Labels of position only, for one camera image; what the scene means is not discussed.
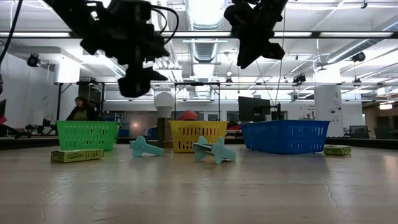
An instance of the plastic basket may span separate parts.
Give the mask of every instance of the plastic basket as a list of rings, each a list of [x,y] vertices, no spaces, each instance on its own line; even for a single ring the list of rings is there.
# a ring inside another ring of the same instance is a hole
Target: plastic basket
[[[192,144],[200,136],[209,144],[225,138],[227,121],[169,121],[172,129],[174,152],[194,152]]]
[[[111,151],[118,138],[118,123],[110,121],[57,121],[63,151],[104,149]]]
[[[248,149],[276,154],[322,152],[329,121],[280,120],[242,124]]]

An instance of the green basket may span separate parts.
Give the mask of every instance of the green basket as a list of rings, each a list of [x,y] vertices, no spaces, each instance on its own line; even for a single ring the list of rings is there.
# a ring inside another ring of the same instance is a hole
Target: green basket
[[[104,149],[112,151],[118,139],[118,123],[109,121],[57,121],[63,151]]]

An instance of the person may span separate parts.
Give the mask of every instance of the person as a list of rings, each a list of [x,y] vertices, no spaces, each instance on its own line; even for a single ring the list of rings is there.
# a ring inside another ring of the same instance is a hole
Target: person
[[[76,107],[70,113],[67,121],[96,121],[97,115],[95,109],[90,106],[87,98],[78,96],[75,99]]]

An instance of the small cardboard box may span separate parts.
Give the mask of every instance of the small cardboard box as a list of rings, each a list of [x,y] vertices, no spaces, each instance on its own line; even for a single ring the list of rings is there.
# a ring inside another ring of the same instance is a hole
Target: small cardboard box
[[[103,149],[51,152],[51,162],[78,162],[101,159],[102,157],[104,157]]]
[[[325,146],[323,148],[325,155],[344,156],[351,154],[351,147],[349,146]]]

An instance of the laboratory room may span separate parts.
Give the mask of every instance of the laboratory room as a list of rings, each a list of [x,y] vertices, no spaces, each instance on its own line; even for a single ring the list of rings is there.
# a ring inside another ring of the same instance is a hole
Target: laboratory room
[[[396,223],[397,10],[0,0],[1,223]]]

